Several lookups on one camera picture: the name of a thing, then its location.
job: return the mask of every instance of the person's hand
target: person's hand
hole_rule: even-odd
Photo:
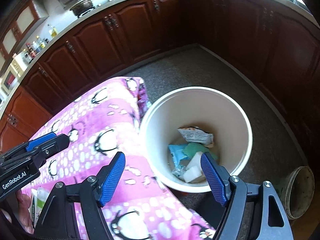
[[[31,206],[31,198],[26,195],[22,194],[21,190],[18,190],[16,192],[16,197],[19,205],[19,217],[18,219],[21,222],[22,227],[24,230],[30,234],[33,233],[33,227],[31,222],[31,216],[29,213],[28,208]],[[10,217],[9,213],[1,209],[7,220],[9,220],[10,223],[12,223],[12,218]]]

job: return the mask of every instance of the metal screw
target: metal screw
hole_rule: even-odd
[[[56,188],[61,188],[63,186],[63,183],[62,182],[58,182],[57,184],[56,184]]]
[[[265,185],[266,187],[271,187],[272,186],[271,182],[267,181],[267,180],[263,182],[263,185]]]
[[[231,176],[230,179],[233,181],[233,182],[238,182],[240,179],[238,176]]]
[[[97,179],[96,176],[89,176],[89,177],[87,178],[87,181],[89,181],[89,182],[95,182],[96,179]]]

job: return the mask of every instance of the blue gripper pad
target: blue gripper pad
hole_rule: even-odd
[[[101,193],[101,197],[98,201],[102,207],[104,207],[104,205],[111,200],[111,198],[116,190],[116,187],[118,185],[119,179],[122,175],[122,172],[124,171],[125,156],[124,156],[124,153],[122,153],[122,152],[121,153],[118,152],[113,157],[113,159],[109,165],[112,165],[112,162],[117,157],[118,157],[118,159],[111,167],[110,173],[108,174],[108,176],[106,177],[105,181],[102,183],[102,186],[101,186],[102,193]]]
[[[225,207],[228,203],[228,198],[225,184],[218,174],[220,166],[211,157],[210,153],[201,155],[200,164],[215,200]]]
[[[30,141],[28,147],[26,147],[26,150],[29,152],[29,151],[32,151],[34,147],[37,147],[38,145],[56,137],[57,135],[54,133],[54,132],[51,132],[51,133],[47,133],[37,139],[34,139],[32,141]]]

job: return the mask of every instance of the gas burner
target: gas burner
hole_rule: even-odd
[[[94,9],[94,7],[90,8],[89,10],[85,11],[84,13],[78,15],[77,17],[80,18],[80,17],[82,17],[83,15],[87,14],[88,12],[91,12],[93,9]]]

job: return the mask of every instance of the bottle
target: bottle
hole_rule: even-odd
[[[43,49],[45,47],[45,42],[39,36],[37,36],[36,38],[39,46],[41,47],[41,49]]]
[[[30,53],[30,56],[31,56],[32,58],[35,58],[36,52],[35,52],[35,51],[33,50],[33,48],[31,47],[30,43],[26,43],[26,46],[27,46],[27,49],[28,49],[28,51],[29,51],[29,53]]]
[[[49,30],[49,33],[50,33],[51,37],[54,38],[58,34],[57,29],[55,27],[53,27],[52,25],[50,25],[50,23],[48,24],[48,26],[51,28]]]
[[[33,60],[33,58],[30,56],[29,52],[27,52],[26,49],[23,49],[25,60],[28,64]]]
[[[36,54],[38,54],[41,51],[41,47],[35,41],[32,42],[32,47],[33,47],[33,50],[36,52]]]

